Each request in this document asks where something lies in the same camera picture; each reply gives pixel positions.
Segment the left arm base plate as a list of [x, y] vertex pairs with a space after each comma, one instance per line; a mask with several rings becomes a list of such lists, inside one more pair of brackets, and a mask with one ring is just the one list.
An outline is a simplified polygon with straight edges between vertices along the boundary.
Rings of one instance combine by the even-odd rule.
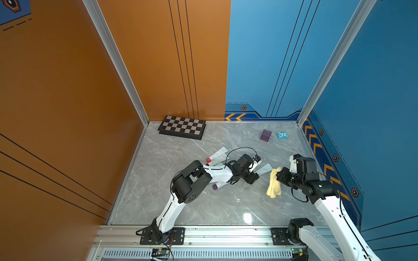
[[185, 239], [185, 228], [174, 227], [166, 233], [155, 233], [150, 226], [137, 230], [136, 235], [140, 236], [140, 245], [183, 245]]

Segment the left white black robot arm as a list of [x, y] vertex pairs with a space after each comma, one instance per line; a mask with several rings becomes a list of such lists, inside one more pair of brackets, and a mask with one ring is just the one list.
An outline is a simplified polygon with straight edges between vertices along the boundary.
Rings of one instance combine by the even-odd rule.
[[261, 158], [258, 155], [251, 157], [247, 154], [219, 166], [202, 165], [200, 161], [193, 161], [173, 177], [169, 201], [162, 213], [151, 223], [153, 235], [157, 239], [169, 235], [184, 207], [197, 199], [208, 185], [214, 183], [219, 187], [221, 184], [235, 184], [241, 179], [253, 184], [259, 178], [254, 170], [260, 163]]

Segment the yellow microfibre cloth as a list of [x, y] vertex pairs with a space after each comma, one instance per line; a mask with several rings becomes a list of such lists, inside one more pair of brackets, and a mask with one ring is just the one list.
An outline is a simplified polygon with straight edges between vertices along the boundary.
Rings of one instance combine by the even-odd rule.
[[277, 180], [277, 174], [281, 172], [283, 168], [279, 167], [277, 169], [273, 169], [270, 173], [270, 183], [267, 189], [266, 195], [269, 196], [271, 199], [280, 196], [281, 191], [281, 183]]

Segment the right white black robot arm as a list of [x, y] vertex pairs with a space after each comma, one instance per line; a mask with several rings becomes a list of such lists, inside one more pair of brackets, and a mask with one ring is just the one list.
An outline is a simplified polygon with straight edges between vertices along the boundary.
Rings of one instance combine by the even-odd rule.
[[307, 218], [289, 222], [288, 241], [296, 246], [304, 245], [322, 261], [378, 261], [380, 258], [349, 217], [341, 193], [320, 176], [313, 158], [295, 154], [290, 157], [290, 167], [272, 171], [271, 181], [283, 184], [291, 191], [300, 190], [306, 197], [305, 202], [312, 203], [323, 216], [338, 246], [328, 242]]

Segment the purple cap toothpaste tube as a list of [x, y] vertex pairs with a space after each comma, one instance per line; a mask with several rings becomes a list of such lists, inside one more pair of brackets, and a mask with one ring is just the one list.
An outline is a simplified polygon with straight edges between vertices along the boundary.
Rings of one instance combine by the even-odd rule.
[[216, 182], [215, 184], [212, 185], [213, 190], [217, 190], [225, 185], [227, 185], [227, 182]]

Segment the dark blue cap tube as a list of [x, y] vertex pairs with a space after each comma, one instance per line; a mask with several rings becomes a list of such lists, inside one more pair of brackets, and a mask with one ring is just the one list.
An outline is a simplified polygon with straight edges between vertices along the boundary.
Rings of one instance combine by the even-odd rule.
[[262, 176], [264, 174], [269, 174], [271, 173], [271, 171], [273, 170], [273, 168], [270, 166], [270, 164], [266, 164], [262, 167], [260, 167], [259, 169], [257, 169], [255, 172], [259, 175]]

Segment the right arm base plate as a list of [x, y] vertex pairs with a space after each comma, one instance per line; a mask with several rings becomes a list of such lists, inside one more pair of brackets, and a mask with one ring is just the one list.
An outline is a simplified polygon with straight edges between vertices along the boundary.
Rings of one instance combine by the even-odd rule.
[[273, 245], [294, 245], [296, 231], [293, 228], [273, 227], [270, 231]]

